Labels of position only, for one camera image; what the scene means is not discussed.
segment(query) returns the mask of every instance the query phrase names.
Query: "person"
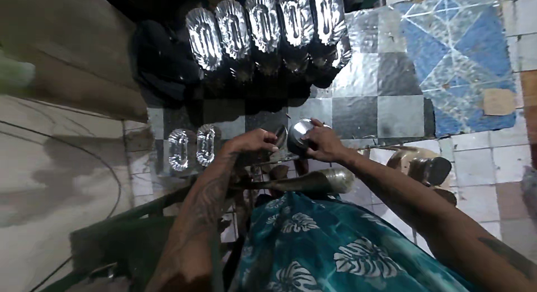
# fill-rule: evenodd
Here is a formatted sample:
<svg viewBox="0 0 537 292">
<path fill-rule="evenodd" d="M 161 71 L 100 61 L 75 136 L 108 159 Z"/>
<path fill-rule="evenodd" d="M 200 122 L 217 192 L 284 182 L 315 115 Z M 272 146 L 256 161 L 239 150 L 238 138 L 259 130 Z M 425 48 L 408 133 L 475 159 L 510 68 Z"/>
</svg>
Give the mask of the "person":
<svg viewBox="0 0 537 292">
<path fill-rule="evenodd" d="M 372 212 L 286 192 L 254 209 L 231 291 L 537 291 L 537 266 L 436 192 L 345 148 L 312 119 L 307 155 L 343 165 L 421 234 L 436 258 Z M 182 204 L 146 291 L 220 290 L 217 220 L 241 152 L 276 151 L 261 129 L 226 142 Z"/>
</svg>

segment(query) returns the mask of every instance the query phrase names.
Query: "black and white checkered tile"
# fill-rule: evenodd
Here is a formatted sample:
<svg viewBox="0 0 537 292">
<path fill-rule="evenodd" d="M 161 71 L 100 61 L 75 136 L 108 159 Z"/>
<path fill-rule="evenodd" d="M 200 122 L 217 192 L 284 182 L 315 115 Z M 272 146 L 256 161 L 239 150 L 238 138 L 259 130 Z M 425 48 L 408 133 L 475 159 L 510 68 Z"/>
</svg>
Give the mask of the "black and white checkered tile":
<svg viewBox="0 0 537 292">
<path fill-rule="evenodd" d="M 213 123 L 223 139 L 230 139 L 255 128 L 289 127 L 301 117 L 330 125 L 349 145 L 433 138 L 432 103 L 423 97 L 393 12 L 379 8 L 346 14 L 351 61 L 327 89 L 312 86 L 309 98 L 200 98 L 180 109 L 148 108 L 158 155 L 165 152 L 159 140 L 173 129 L 195 131 Z"/>
</svg>

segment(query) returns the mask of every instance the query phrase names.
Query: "hand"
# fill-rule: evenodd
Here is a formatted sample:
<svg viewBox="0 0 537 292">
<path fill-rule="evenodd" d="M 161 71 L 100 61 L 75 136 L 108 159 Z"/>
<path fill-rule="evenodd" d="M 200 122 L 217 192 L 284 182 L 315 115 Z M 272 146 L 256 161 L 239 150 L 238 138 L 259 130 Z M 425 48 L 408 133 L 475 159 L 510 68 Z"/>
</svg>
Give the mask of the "hand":
<svg viewBox="0 0 537 292">
<path fill-rule="evenodd" d="M 276 137 L 274 133 L 262 129 L 255 129 L 227 141 L 224 147 L 227 147 L 234 152 L 259 150 L 276 152 L 278 151 L 278 147 L 274 145 L 276 140 L 278 140 L 278 137 Z"/>
<path fill-rule="evenodd" d="M 310 146 L 306 150 L 306 154 L 323 162 L 337 162 L 344 158 L 348 149 L 343 146 L 336 133 L 317 119 L 312 118 L 312 124 L 314 127 L 308 131 L 303 139 L 310 140 L 316 146 L 314 146 L 315 150 Z"/>
</svg>

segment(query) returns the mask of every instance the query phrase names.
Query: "forearm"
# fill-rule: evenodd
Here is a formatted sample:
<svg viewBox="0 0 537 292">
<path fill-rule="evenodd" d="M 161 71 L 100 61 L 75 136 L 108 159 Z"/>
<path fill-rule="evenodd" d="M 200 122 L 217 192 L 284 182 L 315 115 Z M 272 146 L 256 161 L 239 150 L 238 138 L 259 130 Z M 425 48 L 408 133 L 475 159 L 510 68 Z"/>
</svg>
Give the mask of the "forearm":
<svg viewBox="0 0 537 292">
<path fill-rule="evenodd" d="M 439 261 L 490 291 L 535 288 L 537 267 L 498 241 L 433 190 L 403 173 L 349 151 L 340 163 L 364 180 L 427 240 Z"/>
<path fill-rule="evenodd" d="M 211 237 L 222 216 L 229 177 L 238 153 L 226 144 L 196 180 L 181 205 L 168 241 L 146 291 L 159 291 L 167 282 L 188 283 L 211 274 Z"/>
</svg>

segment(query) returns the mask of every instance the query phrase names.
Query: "brown paper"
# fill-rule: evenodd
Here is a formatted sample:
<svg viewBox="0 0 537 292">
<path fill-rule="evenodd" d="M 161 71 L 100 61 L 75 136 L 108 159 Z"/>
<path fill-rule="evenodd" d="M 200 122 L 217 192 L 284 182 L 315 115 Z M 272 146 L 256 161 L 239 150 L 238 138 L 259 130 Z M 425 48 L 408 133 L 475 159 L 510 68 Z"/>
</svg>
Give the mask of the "brown paper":
<svg viewBox="0 0 537 292">
<path fill-rule="evenodd" d="M 511 90 L 488 88 L 483 90 L 485 115 L 504 116 L 514 112 L 514 93 Z"/>
</svg>

